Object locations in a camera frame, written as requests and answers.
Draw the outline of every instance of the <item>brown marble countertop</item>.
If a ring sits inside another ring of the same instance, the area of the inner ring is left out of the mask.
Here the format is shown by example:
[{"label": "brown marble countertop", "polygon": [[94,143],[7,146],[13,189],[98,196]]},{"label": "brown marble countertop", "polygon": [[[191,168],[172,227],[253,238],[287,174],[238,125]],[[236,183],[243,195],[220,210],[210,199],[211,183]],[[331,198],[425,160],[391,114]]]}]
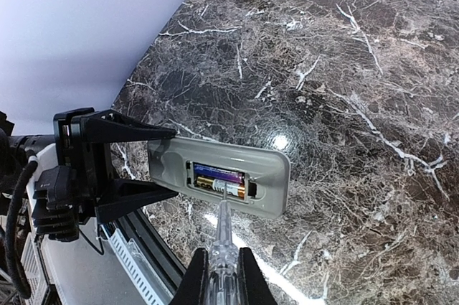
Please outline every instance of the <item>brown marble countertop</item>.
[{"label": "brown marble countertop", "polygon": [[[186,0],[114,108],[288,155],[285,214],[233,217],[279,304],[459,304],[459,0]],[[185,264],[213,239],[214,205],[146,210]]]}]

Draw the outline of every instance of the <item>black cable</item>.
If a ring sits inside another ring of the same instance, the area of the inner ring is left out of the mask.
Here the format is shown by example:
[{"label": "black cable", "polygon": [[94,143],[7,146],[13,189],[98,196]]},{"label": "black cable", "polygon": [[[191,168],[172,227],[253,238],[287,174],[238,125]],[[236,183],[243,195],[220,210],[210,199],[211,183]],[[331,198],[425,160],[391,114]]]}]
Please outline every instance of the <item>black cable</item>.
[{"label": "black cable", "polygon": [[[33,152],[27,152],[27,158],[34,155]],[[27,277],[24,272],[24,267],[21,264],[16,254],[16,224],[19,216],[19,211],[22,207],[22,197],[26,192],[27,183],[29,183],[35,170],[37,170],[38,163],[36,161],[29,161],[19,175],[18,182],[14,188],[11,202],[9,203],[8,216],[6,217],[5,229],[5,252],[6,252],[6,266],[8,267],[8,274],[11,277],[11,282],[16,287],[19,295],[24,299],[29,299],[31,296],[31,289]]]},{"label": "black cable", "polygon": [[93,250],[98,253],[99,255],[103,256],[105,251],[103,250],[103,244],[102,244],[102,240],[99,238],[99,245],[100,245],[100,250],[97,249],[97,247],[93,244],[93,242],[91,242],[91,240],[83,233],[83,231],[81,231],[81,229],[79,228],[78,229],[80,231],[80,234],[81,236],[83,237],[84,240],[86,240],[86,243],[90,245],[91,248],[93,248]]}]

